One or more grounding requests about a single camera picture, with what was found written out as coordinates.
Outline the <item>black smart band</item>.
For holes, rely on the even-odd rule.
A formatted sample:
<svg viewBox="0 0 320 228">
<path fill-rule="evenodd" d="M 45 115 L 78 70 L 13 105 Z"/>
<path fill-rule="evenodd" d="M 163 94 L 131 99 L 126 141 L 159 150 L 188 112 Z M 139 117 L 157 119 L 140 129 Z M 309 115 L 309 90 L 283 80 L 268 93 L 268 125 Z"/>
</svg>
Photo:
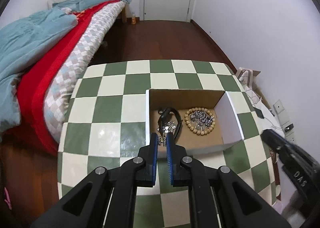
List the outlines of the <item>black smart band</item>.
<svg viewBox="0 0 320 228">
<path fill-rule="evenodd" d="M 166 147 L 168 133 L 171 133 L 174 137 L 174 141 L 177 142 L 181 133 L 183 121 L 178 110 L 173 107 L 160 108 L 158 114 L 158 144 Z"/>
</svg>

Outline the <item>white patterned cloth bag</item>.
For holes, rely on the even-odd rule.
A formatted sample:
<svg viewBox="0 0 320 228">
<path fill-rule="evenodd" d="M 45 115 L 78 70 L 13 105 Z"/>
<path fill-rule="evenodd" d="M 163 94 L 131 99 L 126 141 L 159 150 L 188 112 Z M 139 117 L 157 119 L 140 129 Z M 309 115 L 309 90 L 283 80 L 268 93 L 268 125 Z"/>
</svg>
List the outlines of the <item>white patterned cloth bag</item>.
<svg viewBox="0 0 320 228">
<path fill-rule="evenodd" d="M 260 71 L 240 67 L 236 72 L 236 77 L 248 96 L 249 105 L 251 105 L 253 109 L 259 108 L 263 112 L 264 118 L 261 119 L 258 117 L 260 132 L 265 129 L 272 129 L 280 136 L 284 137 L 284 132 L 281 129 L 280 124 L 268 107 L 263 103 L 262 95 L 258 94 L 257 85 L 254 81 L 259 74 Z"/>
</svg>

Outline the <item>black charger plug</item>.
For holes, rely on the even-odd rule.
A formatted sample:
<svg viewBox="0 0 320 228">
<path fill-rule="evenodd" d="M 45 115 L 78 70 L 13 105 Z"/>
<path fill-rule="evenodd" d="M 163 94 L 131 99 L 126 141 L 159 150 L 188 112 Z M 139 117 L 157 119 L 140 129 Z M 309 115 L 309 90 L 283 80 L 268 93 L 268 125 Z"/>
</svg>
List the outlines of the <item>black charger plug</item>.
<svg viewBox="0 0 320 228">
<path fill-rule="evenodd" d="M 287 125 L 286 127 L 284 127 L 284 132 L 287 133 L 289 131 L 291 131 L 294 128 L 294 125 L 291 123 L 289 125 Z"/>
</svg>

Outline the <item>smartphone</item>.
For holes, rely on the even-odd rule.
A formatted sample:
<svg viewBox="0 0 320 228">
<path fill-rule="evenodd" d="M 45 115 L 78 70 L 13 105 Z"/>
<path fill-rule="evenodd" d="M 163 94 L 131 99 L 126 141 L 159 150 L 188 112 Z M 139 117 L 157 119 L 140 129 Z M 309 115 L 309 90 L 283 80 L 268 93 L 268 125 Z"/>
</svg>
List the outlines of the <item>smartphone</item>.
<svg viewBox="0 0 320 228">
<path fill-rule="evenodd" d="M 264 118 L 263 112 L 259 108 L 254 108 L 254 110 L 259 118 Z"/>
</svg>

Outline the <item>white cardboard box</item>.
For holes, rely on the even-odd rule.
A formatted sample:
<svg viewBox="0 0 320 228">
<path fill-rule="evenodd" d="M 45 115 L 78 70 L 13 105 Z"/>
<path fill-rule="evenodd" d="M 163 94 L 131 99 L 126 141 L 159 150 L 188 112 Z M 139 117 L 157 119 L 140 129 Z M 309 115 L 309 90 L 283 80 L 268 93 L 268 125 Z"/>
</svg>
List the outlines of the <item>white cardboard box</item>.
<svg viewBox="0 0 320 228">
<path fill-rule="evenodd" d="M 158 110 L 173 107 L 183 121 L 176 143 L 188 154 L 223 151 L 245 139 L 236 111 L 241 98 L 221 90 L 147 90 L 146 137 L 158 135 Z"/>
</svg>

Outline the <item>green white checkered tablecloth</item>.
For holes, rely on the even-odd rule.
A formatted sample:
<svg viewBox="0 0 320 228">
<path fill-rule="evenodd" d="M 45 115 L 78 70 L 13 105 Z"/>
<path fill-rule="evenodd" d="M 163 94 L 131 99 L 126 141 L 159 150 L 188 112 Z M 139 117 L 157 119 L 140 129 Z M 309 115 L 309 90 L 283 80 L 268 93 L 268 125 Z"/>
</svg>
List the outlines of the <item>green white checkered tablecloth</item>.
<svg viewBox="0 0 320 228">
<path fill-rule="evenodd" d="M 235 103 L 244 141 L 217 153 L 199 154 L 204 165 L 230 167 L 269 204 L 276 182 L 259 119 L 234 73 L 225 64 L 191 60 L 141 60 L 89 66 L 75 84 L 63 124 L 57 187 L 63 197 L 98 166 L 119 167 L 148 144 L 146 91 L 227 91 Z"/>
</svg>

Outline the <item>checkered mattress sheet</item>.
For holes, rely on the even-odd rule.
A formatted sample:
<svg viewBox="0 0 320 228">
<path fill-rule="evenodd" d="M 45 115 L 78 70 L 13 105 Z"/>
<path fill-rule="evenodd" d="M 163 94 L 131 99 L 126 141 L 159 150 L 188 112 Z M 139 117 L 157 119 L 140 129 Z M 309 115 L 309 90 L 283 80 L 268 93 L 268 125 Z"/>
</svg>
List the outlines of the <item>checkered mattress sheet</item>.
<svg viewBox="0 0 320 228">
<path fill-rule="evenodd" d="M 93 13 L 88 18 L 88 27 L 53 78 L 44 98 L 43 116 L 49 135 L 55 142 L 60 142 L 63 122 L 77 80 L 124 8 L 125 2 L 119 0 Z"/>
</svg>

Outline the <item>red bed cover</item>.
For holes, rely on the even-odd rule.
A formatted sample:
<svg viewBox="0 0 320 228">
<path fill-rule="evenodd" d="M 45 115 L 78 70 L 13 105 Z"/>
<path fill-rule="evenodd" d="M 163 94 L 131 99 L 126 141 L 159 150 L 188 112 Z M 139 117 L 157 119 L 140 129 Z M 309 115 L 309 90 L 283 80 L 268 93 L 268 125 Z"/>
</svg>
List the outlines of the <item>red bed cover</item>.
<svg viewBox="0 0 320 228">
<path fill-rule="evenodd" d="M 85 10 L 76 16 L 78 24 L 44 56 L 21 73 L 16 86 L 21 122 L 1 132 L 1 136 L 14 135 L 35 149 L 57 155 L 57 142 L 51 138 L 44 122 L 43 104 L 46 92 L 56 73 L 88 27 L 88 18 L 111 1 Z"/>
</svg>

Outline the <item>teal blanket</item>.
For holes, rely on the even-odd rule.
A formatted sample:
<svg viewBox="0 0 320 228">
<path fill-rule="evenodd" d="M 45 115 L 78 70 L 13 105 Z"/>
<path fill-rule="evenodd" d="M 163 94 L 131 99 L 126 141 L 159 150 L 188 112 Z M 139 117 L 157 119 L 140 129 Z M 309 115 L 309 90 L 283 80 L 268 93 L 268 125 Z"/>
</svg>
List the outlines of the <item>teal blanket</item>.
<svg viewBox="0 0 320 228">
<path fill-rule="evenodd" d="M 21 73 L 38 62 L 77 24 L 75 13 L 112 0 L 67 0 L 1 29 L 1 132 L 21 122 L 16 86 Z"/>
</svg>

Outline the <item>orange bottle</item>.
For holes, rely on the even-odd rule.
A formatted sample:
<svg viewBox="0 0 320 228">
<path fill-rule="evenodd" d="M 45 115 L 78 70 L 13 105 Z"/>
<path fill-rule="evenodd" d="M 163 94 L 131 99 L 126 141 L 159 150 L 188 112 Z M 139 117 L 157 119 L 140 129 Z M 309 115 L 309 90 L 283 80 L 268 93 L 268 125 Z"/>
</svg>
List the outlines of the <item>orange bottle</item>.
<svg viewBox="0 0 320 228">
<path fill-rule="evenodd" d="M 132 16 L 131 16 L 131 24 L 132 25 L 135 25 L 136 24 L 136 15 L 135 15 L 135 13 L 132 13 Z"/>
</svg>

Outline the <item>wall socket strip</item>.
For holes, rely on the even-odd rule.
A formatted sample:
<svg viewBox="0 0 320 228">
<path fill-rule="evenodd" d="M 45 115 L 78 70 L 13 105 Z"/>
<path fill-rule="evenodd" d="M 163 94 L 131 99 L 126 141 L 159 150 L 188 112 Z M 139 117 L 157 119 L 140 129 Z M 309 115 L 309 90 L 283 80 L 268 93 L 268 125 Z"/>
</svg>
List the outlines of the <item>wall socket strip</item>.
<svg viewBox="0 0 320 228">
<path fill-rule="evenodd" d="M 274 112 L 278 118 L 278 122 L 280 124 L 280 127 L 284 132 L 284 127 L 291 124 L 292 122 L 291 122 L 290 117 L 287 114 L 287 111 L 285 110 L 281 100 L 278 100 L 273 104 L 273 109 L 274 109 Z M 287 133 L 284 132 L 284 134 L 285 134 L 285 139 L 287 141 L 289 141 L 291 143 L 296 143 L 296 137 L 295 137 L 293 129 Z"/>
</svg>

